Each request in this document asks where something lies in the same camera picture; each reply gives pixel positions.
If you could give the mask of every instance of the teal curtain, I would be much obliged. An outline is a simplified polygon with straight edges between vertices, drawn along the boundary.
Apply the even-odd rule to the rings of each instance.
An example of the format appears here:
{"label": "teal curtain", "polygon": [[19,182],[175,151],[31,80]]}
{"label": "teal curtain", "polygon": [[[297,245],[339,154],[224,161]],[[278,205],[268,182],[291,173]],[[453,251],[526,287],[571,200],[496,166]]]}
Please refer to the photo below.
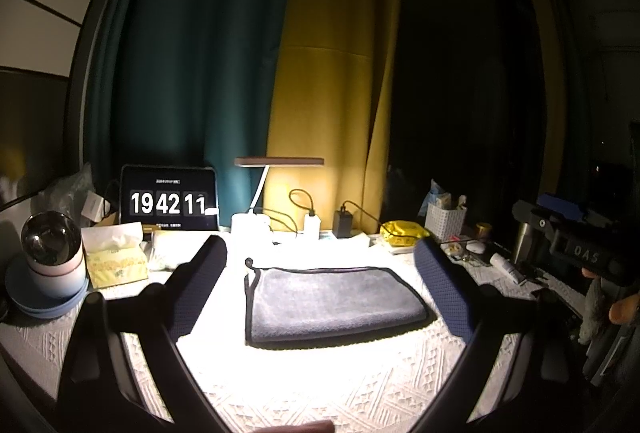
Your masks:
{"label": "teal curtain", "polygon": [[213,166],[221,224],[246,211],[259,172],[233,162],[266,153],[286,1],[129,0],[102,128],[111,175]]}
{"label": "teal curtain", "polygon": [[[107,1],[86,77],[82,154],[84,161],[92,165],[94,184],[100,193],[104,193],[111,179],[119,177],[111,161],[111,106],[116,58],[130,1]],[[92,0],[88,10],[92,9],[102,9],[102,6]],[[93,36],[81,32],[80,38]]]}

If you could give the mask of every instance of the black power adapter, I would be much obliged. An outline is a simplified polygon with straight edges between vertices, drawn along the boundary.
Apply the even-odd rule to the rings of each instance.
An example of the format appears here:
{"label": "black power adapter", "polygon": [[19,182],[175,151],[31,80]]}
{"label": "black power adapter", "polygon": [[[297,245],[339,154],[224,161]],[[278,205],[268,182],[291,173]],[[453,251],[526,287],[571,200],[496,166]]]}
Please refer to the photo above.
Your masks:
{"label": "black power adapter", "polygon": [[351,226],[353,215],[344,206],[334,213],[334,226],[332,232],[336,238],[351,238]]}

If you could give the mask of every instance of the blue plate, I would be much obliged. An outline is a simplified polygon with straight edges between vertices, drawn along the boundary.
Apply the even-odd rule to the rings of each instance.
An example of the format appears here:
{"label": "blue plate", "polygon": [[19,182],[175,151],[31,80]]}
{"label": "blue plate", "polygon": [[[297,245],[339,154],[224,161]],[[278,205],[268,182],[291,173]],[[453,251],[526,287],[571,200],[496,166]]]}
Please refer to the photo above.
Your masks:
{"label": "blue plate", "polygon": [[27,262],[22,255],[18,255],[6,269],[4,286],[22,312],[39,319],[53,319],[65,315],[84,298],[89,280],[85,278],[82,288],[70,298],[51,298],[39,291],[29,275]]}

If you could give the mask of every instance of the black cable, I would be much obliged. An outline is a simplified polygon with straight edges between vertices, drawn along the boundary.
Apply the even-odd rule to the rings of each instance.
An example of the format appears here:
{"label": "black cable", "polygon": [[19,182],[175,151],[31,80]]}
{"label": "black cable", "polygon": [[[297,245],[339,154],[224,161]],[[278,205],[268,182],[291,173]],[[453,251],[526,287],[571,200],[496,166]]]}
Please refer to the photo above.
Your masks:
{"label": "black cable", "polygon": [[480,241],[485,243],[483,240],[487,238],[465,238],[465,239],[450,239],[449,241],[441,241],[438,245],[446,245],[447,243],[467,243],[468,241]]}
{"label": "black cable", "polygon": [[[111,200],[109,200],[108,195],[109,195],[109,188],[114,185],[117,184],[118,185],[118,198],[116,199],[116,202],[113,202]],[[117,212],[117,210],[119,209],[120,206],[120,181],[116,178],[111,179],[109,182],[107,182],[107,187],[104,189],[104,196],[102,197],[102,218],[107,216],[107,209],[106,209],[106,205],[105,202],[108,202],[111,204],[111,207],[114,208],[114,210]]]}
{"label": "black cable", "polygon": [[280,219],[277,219],[276,217],[269,217],[271,220],[275,220],[276,222],[281,223],[282,225],[284,225],[284,227],[286,227],[289,231],[291,231],[292,233],[296,233],[296,238],[298,238],[298,233],[295,232],[293,230],[293,227],[291,227],[288,223],[283,222]]}
{"label": "black cable", "polygon": [[420,236],[412,236],[412,235],[397,235],[396,233],[392,233],[391,231],[389,231],[385,224],[380,222],[380,220],[378,220],[375,216],[373,216],[371,213],[366,212],[364,209],[362,209],[362,207],[359,204],[356,204],[354,201],[352,200],[345,200],[342,203],[342,206],[340,207],[340,211],[346,211],[344,205],[345,204],[351,204],[353,206],[356,206],[360,211],[362,211],[364,214],[366,214],[367,217],[374,219],[378,225],[380,227],[382,227],[387,233],[389,233],[391,236],[395,236],[396,238],[415,238],[415,239],[421,239]]}
{"label": "black cable", "polygon": [[[303,206],[303,205],[301,205],[301,204],[298,204],[296,201],[294,201],[294,200],[293,200],[293,198],[291,198],[291,195],[292,195],[293,193],[295,193],[295,192],[298,192],[298,191],[299,191],[300,193],[304,193],[306,196],[308,196],[308,197],[309,197],[309,201],[311,202],[311,207],[310,207],[310,208],[308,208],[308,207],[306,207],[306,206]],[[306,191],[306,190],[304,190],[304,189],[302,189],[302,188],[295,188],[295,189],[292,189],[292,190],[289,192],[289,200],[291,200],[291,203],[292,203],[294,206],[299,207],[300,209],[304,209],[305,211],[308,211],[308,212],[309,212],[309,216],[310,216],[310,217],[315,216],[316,211],[314,210],[314,200],[313,200],[313,198],[311,197],[311,194],[310,194],[308,191]]]}
{"label": "black cable", "polygon": [[256,207],[254,207],[254,210],[256,210],[256,209],[260,209],[260,210],[262,210],[262,211],[270,211],[271,213],[277,213],[277,214],[279,214],[279,215],[282,215],[282,216],[284,216],[284,217],[287,217],[289,220],[291,220],[291,222],[293,222],[293,226],[295,227],[295,230],[293,230],[293,228],[292,228],[292,227],[290,227],[289,225],[287,225],[286,223],[284,223],[282,220],[278,220],[278,219],[273,218],[273,217],[270,217],[270,218],[273,218],[273,220],[275,220],[276,222],[281,223],[281,224],[282,224],[282,225],[284,225],[284,226],[285,226],[289,231],[292,231],[293,233],[296,233],[296,236],[298,236],[298,224],[296,223],[296,221],[293,219],[293,217],[292,217],[291,215],[289,215],[289,214],[287,214],[287,213],[283,213],[282,211],[276,211],[275,209],[269,209],[269,208],[265,208],[265,207],[262,207],[262,206],[256,206]]}

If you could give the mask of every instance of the desk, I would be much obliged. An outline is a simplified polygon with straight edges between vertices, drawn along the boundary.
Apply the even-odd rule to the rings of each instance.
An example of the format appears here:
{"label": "desk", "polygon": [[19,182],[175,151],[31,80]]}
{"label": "desk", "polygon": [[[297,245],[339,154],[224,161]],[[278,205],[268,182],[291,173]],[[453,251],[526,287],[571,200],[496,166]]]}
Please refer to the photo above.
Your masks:
{"label": "desk", "polygon": [[[276,246],[255,267],[390,267],[435,309],[413,266],[411,254],[392,256],[381,245],[346,248],[335,242],[313,251],[296,244]],[[449,334],[441,318],[427,327],[345,347],[313,350],[260,350],[244,344],[243,258],[230,247],[228,267],[198,319],[193,333],[178,340],[178,350],[195,379],[229,426],[238,432],[280,423],[332,419],[341,432],[405,433],[429,405],[446,380],[463,343]],[[478,283],[491,283],[504,295],[530,297],[534,284],[518,287],[494,267],[466,266]],[[151,273],[149,280],[101,291],[106,298],[134,295],[148,283],[163,282],[169,273]],[[557,280],[549,285],[571,305],[582,296]],[[26,326],[0,324],[0,344],[24,374],[53,401],[57,393],[66,343],[78,309],[49,323]],[[137,337],[126,334],[135,376],[152,413],[170,418],[146,368]],[[473,417],[494,405],[516,336],[504,338],[492,376]]]}

